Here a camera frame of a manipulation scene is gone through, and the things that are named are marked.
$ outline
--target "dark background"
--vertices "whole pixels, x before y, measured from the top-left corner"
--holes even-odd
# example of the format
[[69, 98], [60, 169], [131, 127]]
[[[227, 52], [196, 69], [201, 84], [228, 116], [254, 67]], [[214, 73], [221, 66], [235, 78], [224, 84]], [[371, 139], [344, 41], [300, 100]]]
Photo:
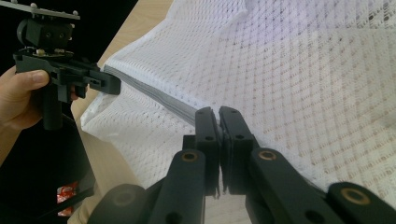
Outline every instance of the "dark background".
[[[67, 49], [97, 63], [137, 0], [34, 2], [45, 9], [78, 11], [81, 20], [73, 21], [76, 28]], [[19, 4], [31, 3], [19, 0]], [[17, 27], [30, 17], [28, 12], [0, 7], [0, 75], [14, 65], [13, 52], [23, 48], [17, 38]], [[72, 118], [70, 105], [65, 104], [63, 111]], [[45, 131], [42, 123], [23, 131], [0, 167], [0, 222], [19, 223], [11, 220], [11, 210], [16, 211], [14, 217], [43, 215], [56, 205], [57, 188], [81, 179], [90, 169], [73, 122], [64, 121], [62, 129], [55, 132]]]

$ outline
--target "wooden table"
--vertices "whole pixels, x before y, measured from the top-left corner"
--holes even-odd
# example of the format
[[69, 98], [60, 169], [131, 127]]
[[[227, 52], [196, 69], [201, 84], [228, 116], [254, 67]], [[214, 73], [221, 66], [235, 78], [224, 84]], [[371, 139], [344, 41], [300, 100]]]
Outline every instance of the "wooden table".
[[[143, 36], [161, 22], [171, 4], [172, 0], [139, 0], [98, 65], [102, 66], [112, 54]], [[96, 178], [97, 188], [103, 196], [119, 184], [138, 184], [138, 181], [127, 162], [111, 144], [81, 130], [80, 117], [96, 95], [97, 91], [88, 90], [85, 99], [78, 99], [72, 104], [72, 112]]]

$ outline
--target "white mesh bag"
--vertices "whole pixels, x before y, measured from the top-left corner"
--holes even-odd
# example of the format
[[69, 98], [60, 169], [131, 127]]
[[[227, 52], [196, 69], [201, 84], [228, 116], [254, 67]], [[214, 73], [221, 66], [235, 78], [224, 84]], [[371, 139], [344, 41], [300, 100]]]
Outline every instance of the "white mesh bag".
[[[227, 105], [315, 185], [354, 182], [396, 207], [395, 13], [396, 1], [175, 0], [106, 62], [121, 94], [99, 94], [83, 130], [148, 187], [194, 112]], [[249, 223], [243, 197], [208, 199], [205, 216]]]

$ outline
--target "black handheld device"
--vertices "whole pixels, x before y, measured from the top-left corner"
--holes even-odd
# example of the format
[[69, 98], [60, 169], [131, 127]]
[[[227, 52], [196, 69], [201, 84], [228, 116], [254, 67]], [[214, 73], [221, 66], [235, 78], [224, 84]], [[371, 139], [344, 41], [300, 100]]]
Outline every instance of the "black handheld device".
[[62, 102], [72, 101], [72, 88], [80, 98], [85, 98], [88, 84], [97, 91], [120, 94], [120, 80], [117, 77], [101, 72], [96, 63], [77, 57], [66, 49], [74, 29], [71, 21], [80, 20], [76, 11], [69, 14], [39, 8], [36, 4], [25, 6], [16, 1], [0, 1], [0, 6], [32, 14], [17, 28], [17, 37], [24, 48], [15, 52], [13, 58], [17, 73], [42, 69], [50, 76], [49, 85], [43, 88], [45, 130], [62, 128]]

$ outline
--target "metal screw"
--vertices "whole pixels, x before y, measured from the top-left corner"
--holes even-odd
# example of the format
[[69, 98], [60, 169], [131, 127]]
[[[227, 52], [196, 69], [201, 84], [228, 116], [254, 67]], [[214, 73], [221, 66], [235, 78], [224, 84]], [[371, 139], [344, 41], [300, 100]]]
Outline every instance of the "metal screw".
[[44, 51], [43, 49], [37, 49], [37, 50], [35, 51], [35, 54], [36, 54], [37, 56], [44, 56], [44, 55], [46, 54], [46, 51]]
[[32, 8], [38, 8], [38, 6], [37, 6], [36, 3], [31, 3], [31, 4], [30, 4], [30, 7], [32, 7]]
[[183, 161], [196, 161], [198, 159], [198, 155], [194, 152], [186, 152], [181, 156]]
[[341, 189], [341, 194], [348, 201], [358, 204], [358, 205], [366, 205], [371, 203], [370, 198], [363, 192], [358, 189], [345, 188]]

